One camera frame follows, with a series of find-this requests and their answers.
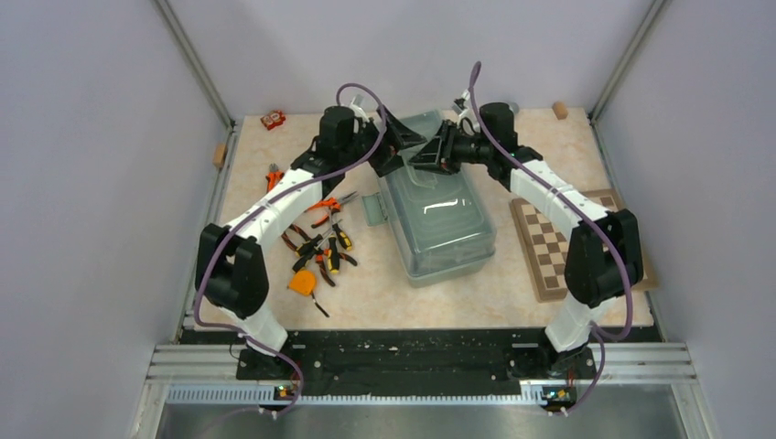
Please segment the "green plastic toolbox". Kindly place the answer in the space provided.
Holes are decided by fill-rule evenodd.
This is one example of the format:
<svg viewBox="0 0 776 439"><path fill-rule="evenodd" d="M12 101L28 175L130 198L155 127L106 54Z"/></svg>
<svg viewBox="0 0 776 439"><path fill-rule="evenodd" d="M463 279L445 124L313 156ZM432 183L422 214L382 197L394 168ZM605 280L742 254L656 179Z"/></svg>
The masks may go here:
<svg viewBox="0 0 776 439"><path fill-rule="evenodd" d="M414 288L481 270L495 254L497 229L465 170L439 175L405 165L362 198L369 226L391 226Z"/></svg>

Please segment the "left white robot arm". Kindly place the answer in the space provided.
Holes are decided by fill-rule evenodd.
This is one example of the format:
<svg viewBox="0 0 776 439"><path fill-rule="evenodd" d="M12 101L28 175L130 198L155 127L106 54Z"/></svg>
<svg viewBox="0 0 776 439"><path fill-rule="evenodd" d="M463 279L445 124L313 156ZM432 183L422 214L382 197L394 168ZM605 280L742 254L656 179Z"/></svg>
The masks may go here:
<svg viewBox="0 0 776 439"><path fill-rule="evenodd" d="M207 325L199 315L205 301L221 309L229 318L224 327L239 332L249 348L260 352L259 367L272 378L290 372L294 355L283 347L287 331L268 304L265 252L347 172L369 163L378 175L387 175L403 165L400 151L427 141L386 108L378 114L374 120L352 106L328 107L310 146L266 195L227 224L210 223L200 233L195 321Z"/></svg>

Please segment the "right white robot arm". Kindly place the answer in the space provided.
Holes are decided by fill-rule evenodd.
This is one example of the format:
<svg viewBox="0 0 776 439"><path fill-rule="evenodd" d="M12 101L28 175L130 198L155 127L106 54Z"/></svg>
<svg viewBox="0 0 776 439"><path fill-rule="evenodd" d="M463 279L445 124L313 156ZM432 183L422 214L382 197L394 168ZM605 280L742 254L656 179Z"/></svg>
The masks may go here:
<svg viewBox="0 0 776 439"><path fill-rule="evenodd" d="M632 287L643 277L639 223L628 209L607 209L584 196L538 152L520 145L509 104L487 103L473 115L473 132L444 121L408 163L447 175L465 164L485 166L493 180L534 206L566 238L566 298L544 328L544 345L536 352L539 370L560 377L573 366L573 352L588 343L598 320L618 298L625 301L624 325L606 337L621 340L630 333Z"/></svg>

